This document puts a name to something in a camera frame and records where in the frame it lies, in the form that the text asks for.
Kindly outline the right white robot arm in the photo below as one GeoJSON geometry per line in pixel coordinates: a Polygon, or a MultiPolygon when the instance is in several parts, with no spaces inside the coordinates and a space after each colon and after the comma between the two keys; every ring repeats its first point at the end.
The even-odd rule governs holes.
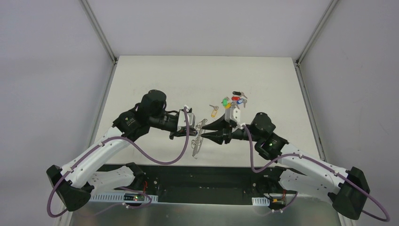
{"type": "Polygon", "coordinates": [[[254,152],[272,163],[287,166],[279,175],[268,178],[267,187],[273,193],[291,190],[316,197],[332,205],[341,215],[358,220],[370,188],[362,170],[345,169],[308,156],[286,139],[274,133],[276,126],[263,112],[257,113],[250,124],[238,123],[239,117],[224,114],[202,128],[203,138],[217,144],[231,140],[250,142],[250,163],[254,152]]]}

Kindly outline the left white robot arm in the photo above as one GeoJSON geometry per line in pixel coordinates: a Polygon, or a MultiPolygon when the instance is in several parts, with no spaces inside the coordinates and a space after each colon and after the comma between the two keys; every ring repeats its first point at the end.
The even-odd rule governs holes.
{"type": "Polygon", "coordinates": [[[192,109],[184,106],[167,111],[166,94],[150,90],[132,109],[122,112],[103,136],[78,157],[63,166],[50,166],[46,174],[52,185],[48,203],[57,195],[69,212],[83,207],[92,196],[116,188],[144,190],[145,174],[136,163],[127,163],[115,170],[100,168],[119,151],[135,146],[138,138],[151,128],[170,133],[170,139],[197,134],[192,109]]]}

